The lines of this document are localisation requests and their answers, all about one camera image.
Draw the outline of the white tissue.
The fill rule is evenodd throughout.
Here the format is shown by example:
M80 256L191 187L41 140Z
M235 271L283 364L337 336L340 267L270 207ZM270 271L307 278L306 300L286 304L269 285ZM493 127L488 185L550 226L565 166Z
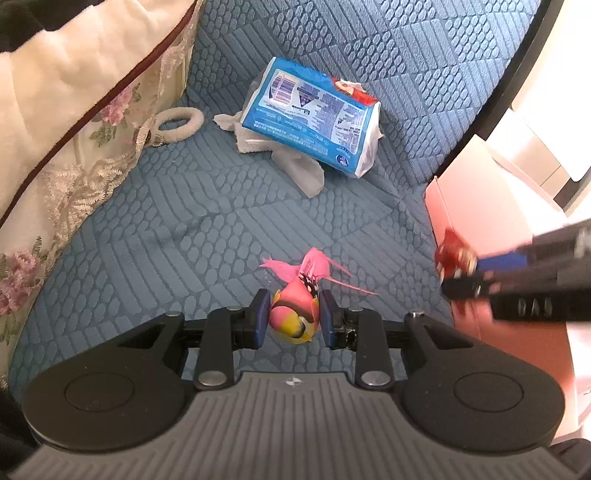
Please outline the white tissue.
M242 110L235 115L217 114L213 121L221 130L235 133L236 148L242 154L269 151L271 159L280 169L283 169L294 184L300 188L308 198L314 198L325 187L325 171L317 159L294 150L289 146L273 141L262 134L246 129L240 124L243 110L252 99L254 91L259 87L262 74L249 85Z

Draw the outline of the pink yellow bird toy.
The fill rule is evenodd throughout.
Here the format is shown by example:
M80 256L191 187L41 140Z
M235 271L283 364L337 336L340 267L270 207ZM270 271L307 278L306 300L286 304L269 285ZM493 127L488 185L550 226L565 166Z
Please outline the pink yellow bird toy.
M339 281L332 277L332 268L350 276L349 270L329 258L318 248L311 248L300 264L291 265L272 258L264 259L259 268L270 270L284 286L270 302L269 324L276 336L290 344L311 342L320 326L320 283L335 285L367 295L375 292Z

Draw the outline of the pink cardboard box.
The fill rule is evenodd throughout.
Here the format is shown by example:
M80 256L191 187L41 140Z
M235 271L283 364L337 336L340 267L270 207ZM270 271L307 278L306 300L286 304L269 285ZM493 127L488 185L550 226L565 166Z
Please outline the pink cardboard box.
M427 187L436 266L462 332L560 385L559 439L590 435L590 224L572 224L474 137Z

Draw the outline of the red candy wrapper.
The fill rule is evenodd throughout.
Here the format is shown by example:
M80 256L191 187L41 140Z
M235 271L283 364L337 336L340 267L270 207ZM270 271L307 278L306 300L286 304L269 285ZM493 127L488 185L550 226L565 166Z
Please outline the red candy wrapper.
M435 252L436 270L441 281L472 275L478 264L478 255L472 246L454 229L447 228L443 242Z

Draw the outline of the blue quilted seat cushion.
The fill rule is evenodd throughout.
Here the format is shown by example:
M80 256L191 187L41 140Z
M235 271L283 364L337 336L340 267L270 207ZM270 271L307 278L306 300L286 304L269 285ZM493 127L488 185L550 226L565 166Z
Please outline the blue quilted seat cushion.
M208 118L242 107L273 57L358 81L382 103L378 159L334 170L307 198L269 154L242 154L208 119L148 149L70 238L37 297L8 376L21 396L41 371L167 310L190 318L276 290L266 258L311 247L367 289L345 306L449 321L423 202L428 182L491 102L536 1L208 1L181 100Z

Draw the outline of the blue tissue pack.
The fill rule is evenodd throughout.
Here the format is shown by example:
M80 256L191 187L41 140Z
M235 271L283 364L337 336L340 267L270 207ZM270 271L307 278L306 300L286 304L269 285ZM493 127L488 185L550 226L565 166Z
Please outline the blue tissue pack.
M380 110L363 86L274 57L240 125L360 178L377 159Z

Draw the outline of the striped red black blanket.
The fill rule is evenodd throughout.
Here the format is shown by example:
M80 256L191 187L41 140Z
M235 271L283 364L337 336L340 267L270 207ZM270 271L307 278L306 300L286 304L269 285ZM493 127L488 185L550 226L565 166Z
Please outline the striped red black blanket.
M1 5L1 217L51 158L159 57L197 1Z

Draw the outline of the floral lace cushion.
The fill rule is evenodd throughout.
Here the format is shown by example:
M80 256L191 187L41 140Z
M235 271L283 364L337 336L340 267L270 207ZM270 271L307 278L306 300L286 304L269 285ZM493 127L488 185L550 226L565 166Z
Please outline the floral lace cushion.
M155 143L157 115L187 84L197 23L100 109L1 217L1 367L8 370L32 305L59 254Z

